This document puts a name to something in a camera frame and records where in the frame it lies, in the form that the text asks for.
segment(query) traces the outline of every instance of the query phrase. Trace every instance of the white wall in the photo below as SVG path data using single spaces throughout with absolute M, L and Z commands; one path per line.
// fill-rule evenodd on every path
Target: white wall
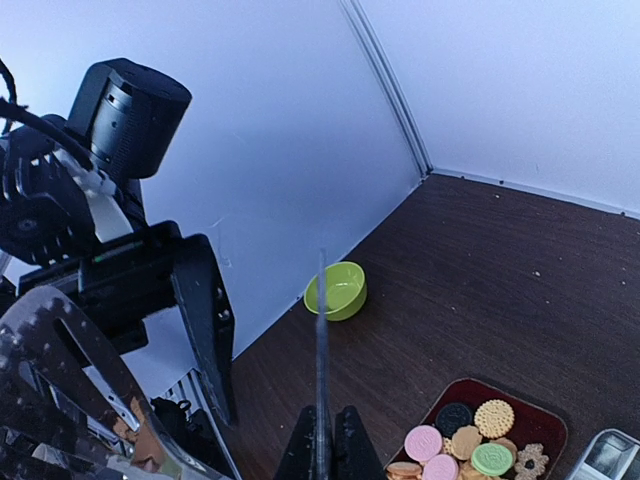
M 640 212 L 637 0 L 361 0 L 437 169 Z
M 118 56 L 192 91 L 145 200 L 151 222 L 211 239 L 236 353 L 303 291 L 321 245 L 340 258 L 419 182 L 337 2 L 3 0 L 2 23 L 0 55 L 34 112 L 66 115 L 86 69 Z M 177 312 L 148 325 L 153 348 L 128 358 L 153 394 L 192 358 Z

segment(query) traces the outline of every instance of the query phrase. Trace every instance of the dark wooden table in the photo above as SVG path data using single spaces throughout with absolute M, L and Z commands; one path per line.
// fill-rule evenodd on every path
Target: dark wooden table
M 331 402 L 358 407 L 383 462 L 453 380 L 559 414 L 564 478 L 607 427 L 640 437 L 640 222 L 431 176 L 349 259 L 369 300 L 330 325 Z M 270 479 L 314 401 L 314 317 L 296 305 L 234 364 L 247 479 Z

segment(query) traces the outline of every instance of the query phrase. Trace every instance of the pink cookie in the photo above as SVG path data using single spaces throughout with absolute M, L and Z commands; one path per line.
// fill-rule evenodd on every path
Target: pink cookie
M 436 455 L 424 467 L 422 480 L 456 480 L 458 462 L 449 455 Z
M 428 462 L 442 451 L 442 435 L 433 427 L 420 425 L 407 434 L 404 450 L 416 462 Z

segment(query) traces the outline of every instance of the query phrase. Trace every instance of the black cable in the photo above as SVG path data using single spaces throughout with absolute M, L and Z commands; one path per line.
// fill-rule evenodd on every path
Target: black cable
M 40 133 L 45 134 L 52 140 L 59 143 L 62 148 L 69 152 L 69 154 L 78 161 L 82 168 L 88 171 L 93 170 L 91 154 L 86 148 L 62 130 L 56 128 L 53 124 L 46 120 L 42 120 L 31 112 L 28 112 L 25 107 L 9 103 L 3 97 L 0 97 L 0 117 L 20 122 L 38 130 Z
M 0 58 L 0 75 L 4 78 L 4 83 L 7 84 L 7 90 L 9 90 L 9 102 L 18 103 L 18 93 L 16 92 L 16 82 L 13 78 L 13 75 L 4 64 L 2 59 Z M 4 124 L 4 130 L 2 130 L 2 135 L 6 135 L 11 130 L 11 125 L 13 125 L 13 121 L 10 118 L 6 119 Z

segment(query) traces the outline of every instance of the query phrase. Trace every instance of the bowl rim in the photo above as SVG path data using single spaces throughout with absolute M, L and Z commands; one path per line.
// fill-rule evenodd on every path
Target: bowl rim
M 333 263 L 333 264 L 329 265 L 325 270 L 329 270 L 330 268 L 335 267 L 335 266 L 338 266 L 338 265 L 351 265 L 351 266 L 355 267 L 355 268 L 356 268 L 356 269 L 358 269 L 358 271 L 362 274 L 362 278 L 363 278 L 363 280 L 364 280 L 364 281 L 362 282 L 362 285 L 360 285 L 360 288 L 358 289 L 358 293 L 357 293 L 357 294 L 356 294 L 356 295 L 355 295 L 351 300 L 349 300 L 349 302 L 345 303 L 345 304 L 344 304 L 344 305 L 342 305 L 340 308 L 336 308 L 336 309 L 334 309 L 334 310 L 327 310 L 327 311 L 325 312 L 327 315 L 332 315 L 332 314 L 335 314 L 335 313 L 340 313 L 342 310 L 344 310 L 345 308 L 349 307 L 349 306 L 350 306 L 350 305 L 351 305 L 351 304 L 352 304 L 352 303 L 353 303 L 353 302 L 354 302 L 354 301 L 355 301 L 355 300 L 356 300 L 360 295 L 362 295 L 362 291 L 364 290 L 365 285 L 367 284 L 367 275 L 366 275 L 366 273 L 364 273 L 364 269 L 363 269 L 360 265 L 358 265 L 357 263 L 355 263 L 355 262 L 351 262 L 351 261 L 348 261 L 348 260 L 345 260 L 345 261 L 342 261 L 342 262 L 336 262 L 336 263 Z M 304 289 L 304 296 L 303 296 L 304 306 L 305 306 L 305 307 L 307 307 L 307 310 L 309 310 L 311 313 L 314 313 L 314 314 L 316 314 L 316 315 L 317 315 L 319 312 L 318 312 L 318 310 L 317 310 L 317 309 L 312 308 L 312 307 L 309 305 L 309 301 L 308 301 L 307 295 L 308 295 L 308 293 L 309 293 L 309 291 L 310 291 L 309 289 L 311 288 L 311 284 L 312 284 L 312 283 L 313 283 L 317 278 L 318 278 L 318 275 L 317 275 L 317 274 L 313 276 L 313 278 L 311 279 L 311 281 L 310 281 L 310 282 L 309 282 L 309 284 L 307 285 L 307 288 L 305 288 L 305 289 Z

